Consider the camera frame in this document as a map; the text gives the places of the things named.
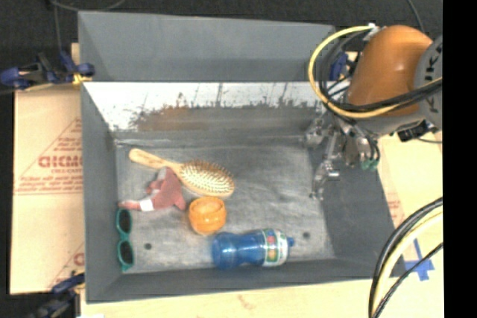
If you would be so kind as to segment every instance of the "pink toy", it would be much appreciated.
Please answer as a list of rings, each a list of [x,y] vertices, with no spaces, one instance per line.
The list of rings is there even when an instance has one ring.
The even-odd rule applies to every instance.
[[[149,183],[146,188],[146,193],[148,196],[144,199],[119,202],[119,208],[155,211],[176,206],[181,211],[186,209],[186,201],[182,196],[180,181],[169,167],[159,170],[156,180]]]

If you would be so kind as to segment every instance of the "orange cup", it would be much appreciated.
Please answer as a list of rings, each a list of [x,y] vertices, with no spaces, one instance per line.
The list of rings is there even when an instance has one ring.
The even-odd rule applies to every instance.
[[[211,235],[225,224],[227,211],[218,197],[199,197],[189,206],[191,227],[200,235]]]

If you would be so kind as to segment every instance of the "hairbrush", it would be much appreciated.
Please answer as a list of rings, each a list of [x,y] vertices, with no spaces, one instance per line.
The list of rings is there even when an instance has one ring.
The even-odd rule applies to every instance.
[[[185,163],[171,162],[139,148],[134,148],[129,152],[129,159],[151,168],[169,167],[176,173],[182,184],[196,194],[228,197],[235,189],[230,173],[215,163],[203,160],[192,160]]]

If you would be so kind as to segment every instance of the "sunglasses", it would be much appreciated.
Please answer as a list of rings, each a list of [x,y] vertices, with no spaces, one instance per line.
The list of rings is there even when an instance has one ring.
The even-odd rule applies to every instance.
[[[129,241],[129,234],[133,228],[133,219],[127,209],[118,209],[116,212],[116,229],[119,232],[118,260],[122,271],[125,272],[134,265],[133,246]]]

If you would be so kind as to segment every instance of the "orange robot part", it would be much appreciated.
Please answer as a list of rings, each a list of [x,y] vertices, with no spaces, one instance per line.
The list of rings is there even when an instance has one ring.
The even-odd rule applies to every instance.
[[[414,90],[419,60],[432,40],[417,29],[393,25],[382,29],[364,47],[353,74],[347,99],[350,104],[373,104]],[[417,104],[385,115],[409,115]]]

